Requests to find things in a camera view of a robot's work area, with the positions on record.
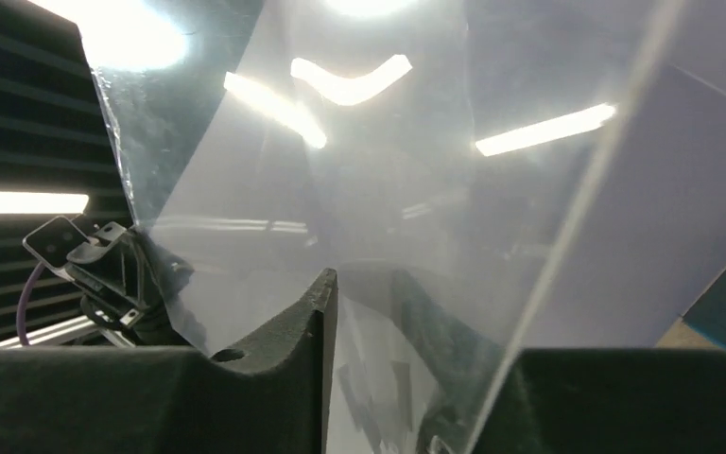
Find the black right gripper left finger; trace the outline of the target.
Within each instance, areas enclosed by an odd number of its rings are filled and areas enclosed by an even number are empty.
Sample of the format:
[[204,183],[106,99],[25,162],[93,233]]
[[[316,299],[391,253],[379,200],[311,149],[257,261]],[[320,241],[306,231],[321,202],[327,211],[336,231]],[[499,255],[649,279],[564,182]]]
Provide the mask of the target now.
[[188,347],[0,350],[0,453],[322,453],[337,275],[212,357]]

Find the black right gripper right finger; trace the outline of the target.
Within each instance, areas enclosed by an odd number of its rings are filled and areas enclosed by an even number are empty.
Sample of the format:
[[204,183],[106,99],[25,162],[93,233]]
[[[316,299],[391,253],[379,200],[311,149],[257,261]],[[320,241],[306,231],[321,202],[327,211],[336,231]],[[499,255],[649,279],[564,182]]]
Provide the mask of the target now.
[[726,353],[717,349],[528,348],[487,400],[501,355],[394,275],[399,327],[440,386],[422,453],[726,453]]

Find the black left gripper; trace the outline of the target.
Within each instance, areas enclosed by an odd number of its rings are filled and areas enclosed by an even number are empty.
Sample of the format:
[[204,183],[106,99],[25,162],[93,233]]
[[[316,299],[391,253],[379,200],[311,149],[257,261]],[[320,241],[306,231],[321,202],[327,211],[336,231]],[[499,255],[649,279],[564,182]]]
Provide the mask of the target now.
[[80,307],[101,327],[140,345],[185,346],[165,301],[189,283],[194,269],[152,245],[134,228],[111,222],[66,255],[65,271],[83,291]]

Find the clear acrylic sheet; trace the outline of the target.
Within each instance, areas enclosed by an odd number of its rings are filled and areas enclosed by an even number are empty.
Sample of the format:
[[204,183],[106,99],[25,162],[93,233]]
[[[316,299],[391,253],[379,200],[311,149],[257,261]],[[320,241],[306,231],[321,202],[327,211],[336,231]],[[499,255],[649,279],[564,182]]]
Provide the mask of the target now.
[[679,1],[96,1],[136,226],[202,353],[337,272],[331,453],[470,453]]

